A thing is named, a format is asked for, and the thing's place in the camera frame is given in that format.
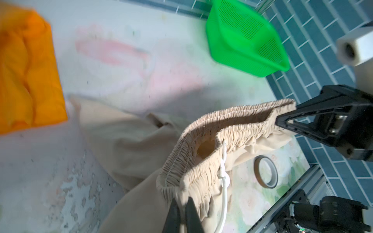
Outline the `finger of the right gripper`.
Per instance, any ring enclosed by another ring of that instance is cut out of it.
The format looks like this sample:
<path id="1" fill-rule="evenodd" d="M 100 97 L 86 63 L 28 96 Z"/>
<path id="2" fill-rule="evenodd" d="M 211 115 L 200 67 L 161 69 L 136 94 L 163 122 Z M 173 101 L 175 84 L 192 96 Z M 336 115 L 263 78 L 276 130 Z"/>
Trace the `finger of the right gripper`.
<path id="1" fill-rule="evenodd" d="M 276 118 L 276 126 L 330 146 L 335 115 L 373 117 L 373 96 L 347 85 L 326 85 L 320 94 Z"/>

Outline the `green plastic basket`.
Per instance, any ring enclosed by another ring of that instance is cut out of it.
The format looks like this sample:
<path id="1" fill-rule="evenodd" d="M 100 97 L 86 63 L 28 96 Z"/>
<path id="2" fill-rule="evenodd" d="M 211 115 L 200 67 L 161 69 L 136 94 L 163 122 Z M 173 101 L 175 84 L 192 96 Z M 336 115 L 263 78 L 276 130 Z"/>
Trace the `green plastic basket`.
<path id="1" fill-rule="evenodd" d="M 257 77 L 290 68 L 275 28 L 240 1 L 213 1 L 206 31 L 211 57 L 218 63 Z"/>

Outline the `orange shorts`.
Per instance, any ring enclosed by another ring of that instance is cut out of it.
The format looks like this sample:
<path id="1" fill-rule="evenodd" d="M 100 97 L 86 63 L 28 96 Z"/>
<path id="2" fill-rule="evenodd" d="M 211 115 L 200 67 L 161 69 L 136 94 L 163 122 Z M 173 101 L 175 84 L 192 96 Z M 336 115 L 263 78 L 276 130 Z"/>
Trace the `orange shorts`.
<path id="1" fill-rule="evenodd" d="M 50 24 L 1 2 L 1 134 L 67 119 Z"/>

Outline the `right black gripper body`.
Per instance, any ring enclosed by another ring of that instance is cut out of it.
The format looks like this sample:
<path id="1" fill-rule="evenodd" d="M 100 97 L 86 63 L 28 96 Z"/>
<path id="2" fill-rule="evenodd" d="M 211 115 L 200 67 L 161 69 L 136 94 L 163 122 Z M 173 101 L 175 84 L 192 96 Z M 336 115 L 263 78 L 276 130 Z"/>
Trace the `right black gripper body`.
<path id="1" fill-rule="evenodd" d="M 335 115 L 328 133 L 330 147 L 350 160 L 373 160 L 373 117 Z"/>

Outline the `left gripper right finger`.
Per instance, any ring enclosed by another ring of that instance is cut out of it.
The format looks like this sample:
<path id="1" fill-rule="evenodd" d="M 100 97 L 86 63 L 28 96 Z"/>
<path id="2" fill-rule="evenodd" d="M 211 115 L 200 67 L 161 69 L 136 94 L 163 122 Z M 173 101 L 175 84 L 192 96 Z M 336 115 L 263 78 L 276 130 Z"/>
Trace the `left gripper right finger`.
<path id="1" fill-rule="evenodd" d="M 197 213 L 193 198 L 189 197 L 185 207 L 185 221 L 187 233 L 204 233 L 202 223 Z"/>

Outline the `beige shorts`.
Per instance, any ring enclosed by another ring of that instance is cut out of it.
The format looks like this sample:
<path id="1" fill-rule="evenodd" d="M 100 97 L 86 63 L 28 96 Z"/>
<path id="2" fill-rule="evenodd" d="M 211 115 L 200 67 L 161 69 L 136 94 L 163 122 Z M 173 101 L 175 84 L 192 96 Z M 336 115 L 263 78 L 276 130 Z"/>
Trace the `beige shorts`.
<path id="1" fill-rule="evenodd" d="M 142 118 L 92 99 L 70 100 L 91 152 L 127 190 L 100 233 L 162 233 L 173 198 L 180 233 L 187 233 L 189 197 L 205 233 L 217 233 L 226 219 L 233 167 L 286 145 L 292 134 L 275 120 L 296 108 L 292 99 L 236 106 L 186 125 L 167 115 Z"/>

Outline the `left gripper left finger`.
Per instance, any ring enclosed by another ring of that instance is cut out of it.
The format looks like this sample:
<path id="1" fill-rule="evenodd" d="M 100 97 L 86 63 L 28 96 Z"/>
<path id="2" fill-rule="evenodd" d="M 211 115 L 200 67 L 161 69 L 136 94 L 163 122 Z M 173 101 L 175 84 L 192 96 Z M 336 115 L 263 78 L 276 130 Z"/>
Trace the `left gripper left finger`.
<path id="1" fill-rule="evenodd" d="M 181 215 L 178 203 L 173 198 L 162 233 L 180 233 Z"/>

